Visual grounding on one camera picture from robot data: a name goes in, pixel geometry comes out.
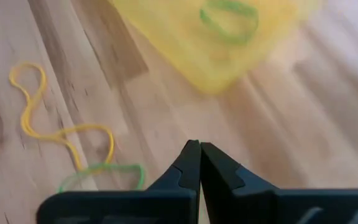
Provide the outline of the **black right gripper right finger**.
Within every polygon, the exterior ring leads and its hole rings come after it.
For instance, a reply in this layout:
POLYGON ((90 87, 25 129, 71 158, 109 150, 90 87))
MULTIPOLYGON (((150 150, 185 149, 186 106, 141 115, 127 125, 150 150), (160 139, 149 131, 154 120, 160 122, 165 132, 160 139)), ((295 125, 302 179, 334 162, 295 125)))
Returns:
POLYGON ((358 223, 358 189, 281 189, 215 145, 201 149, 211 223, 358 223))

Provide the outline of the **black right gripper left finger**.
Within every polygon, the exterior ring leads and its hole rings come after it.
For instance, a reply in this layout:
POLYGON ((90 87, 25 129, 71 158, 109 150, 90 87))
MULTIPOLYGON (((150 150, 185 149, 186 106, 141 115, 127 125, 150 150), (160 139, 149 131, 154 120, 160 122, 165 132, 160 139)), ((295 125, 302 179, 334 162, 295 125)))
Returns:
POLYGON ((197 223, 201 145, 186 142, 171 166, 147 189, 64 192, 46 199, 37 223, 197 223))

